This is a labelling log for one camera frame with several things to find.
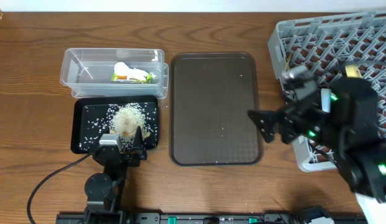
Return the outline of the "yellow plate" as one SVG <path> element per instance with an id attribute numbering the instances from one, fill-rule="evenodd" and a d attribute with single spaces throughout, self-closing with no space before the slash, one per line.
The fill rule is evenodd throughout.
<path id="1" fill-rule="evenodd" d="M 360 70 L 354 64 L 346 65 L 345 72 L 347 78 L 362 78 Z"/>

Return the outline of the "green snack wrapper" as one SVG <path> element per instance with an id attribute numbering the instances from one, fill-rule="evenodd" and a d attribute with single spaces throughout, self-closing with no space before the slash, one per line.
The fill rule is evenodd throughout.
<path id="1" fill-rule="evenodd" d="M 117 74 L 113 74 L 111 81 L 112 82 L 128 82 L 128 83 L 143 83 L 143 84 L 150 84 L 152 83 L 153 78 L 155 75 L 153 73 L 149 73 L 147 76 L 144 76 L 143 79 L 137 79 L 137 78 L 128 78 L 127 76 L 121 76 Z"/>

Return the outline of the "light blue bowl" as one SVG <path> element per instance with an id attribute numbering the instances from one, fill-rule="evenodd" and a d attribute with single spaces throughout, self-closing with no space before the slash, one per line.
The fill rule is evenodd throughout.
<path id="1" fill-rule="evenodd" d="M 321 109 L 327 113 L 331 111 L 331 90 L 328 88 L 321 89 Z"/>

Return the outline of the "wooden chopstick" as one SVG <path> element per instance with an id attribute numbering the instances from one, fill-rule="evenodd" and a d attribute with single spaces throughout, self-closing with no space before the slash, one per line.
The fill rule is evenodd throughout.
<path id="1" fill-rule="evenodd" d="M 292 54 L 289 54 L 288 59 L 286 61 L 286 65 L 285 65 L 285 71 L 287 71 L 290 67 L 291 58 L 292 58 Z"/>

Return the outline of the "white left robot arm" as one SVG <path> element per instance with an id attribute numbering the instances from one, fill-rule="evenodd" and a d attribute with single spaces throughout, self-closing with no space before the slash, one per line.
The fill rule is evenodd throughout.
<path id="1" fill-rule="evenodd" d="M 87 207 L 84 223 L 134 223 L 134 215 L 121 207 L 126 173 L 147 159 L 140 127 L 133 138 L 132 151 L 123 153 L 121 138 L 105 133 L 90 147 L 88 153 L 103 166 L 103 172 L 91 175 L 85 183 Z"/>

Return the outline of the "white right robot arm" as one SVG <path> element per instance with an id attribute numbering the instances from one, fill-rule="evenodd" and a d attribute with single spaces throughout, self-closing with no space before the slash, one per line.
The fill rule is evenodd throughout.
<path id="1" fill-rule="evenodd" d="M 249 110 L 266 142 L 285 144 L 304 136 L 334 151 L 332 162 L 355 193 L 368 223 L 386 223 L 386 138 L 379 135 L 378 94 L 369 81 L 340 78 L 331 84 L 331 109 L 320 110 L 313 78 L 286 81 L 300 100 L 272 110 Z"/>

